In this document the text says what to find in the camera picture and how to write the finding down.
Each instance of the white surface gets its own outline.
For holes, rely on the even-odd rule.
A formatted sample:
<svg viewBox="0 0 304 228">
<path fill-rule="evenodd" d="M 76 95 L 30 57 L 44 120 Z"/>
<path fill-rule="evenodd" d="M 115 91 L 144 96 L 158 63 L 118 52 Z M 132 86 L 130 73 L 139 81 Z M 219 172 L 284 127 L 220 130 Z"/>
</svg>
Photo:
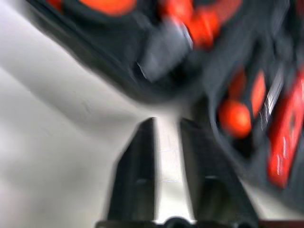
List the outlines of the white surface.
<svg viewBox="0 0 304 228">
<path fill-rule="evenodd" d="M 0 227 L 92 228 L 103 215 L 113 162 L 151 116 L 159 127 L 156 218 L 192 219 L 179 108 L 126 98 L 33 27 L 21 2 L 0 0 Z M 304 218 L 246 189 L 262 218 Z"/>
</svg>

